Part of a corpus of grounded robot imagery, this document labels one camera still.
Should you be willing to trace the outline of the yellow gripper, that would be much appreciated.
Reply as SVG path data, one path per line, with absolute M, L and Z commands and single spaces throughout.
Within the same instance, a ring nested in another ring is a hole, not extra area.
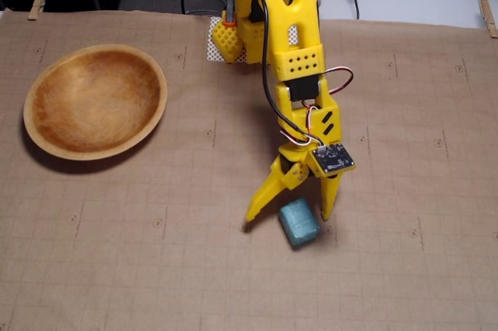
M 256 216 L 283 190 L 294 190 L 310 170 L 343 169 L 340 112 L 324 76 L 304 76 L 275 86 L 275 106 L 281 133 L 288 143 L 270 167 L 269 176 L 254 194 L 245 215 Z M 321 179 L 321 219 L 327 221 L 334 208 L 342 173 Z

